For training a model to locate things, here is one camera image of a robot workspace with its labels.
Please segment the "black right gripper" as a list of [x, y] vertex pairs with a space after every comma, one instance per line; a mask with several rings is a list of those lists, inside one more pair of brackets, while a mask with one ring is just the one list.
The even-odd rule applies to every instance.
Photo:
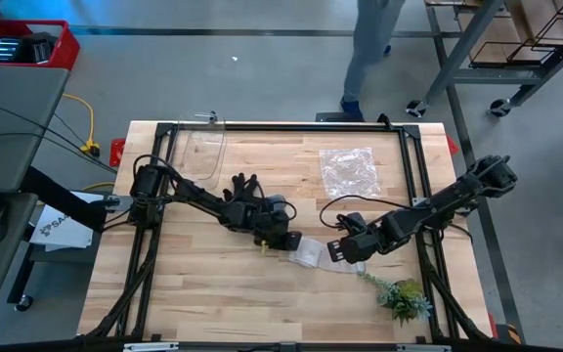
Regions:
[[338, 225], [347, 231], [347, 236], [327, 243], [332, 262], [344, 259], [370, 259], [375, 253], [388, 253], [389, 241], [382, 229], [382, 215], [369, 223], [361, 214], [339, 214]]

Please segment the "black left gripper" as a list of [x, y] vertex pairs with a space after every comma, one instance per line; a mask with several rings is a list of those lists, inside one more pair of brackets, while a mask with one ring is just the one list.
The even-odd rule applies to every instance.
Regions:
[[296, 251], [302, 233], [288, 230], [292, 220], [285, 212], [288, 205], [285, 200], [266, 200], [262, 205], [234, 202], [222, 210], [222, 225], [230, 231], [252, 235], [258, 246]]

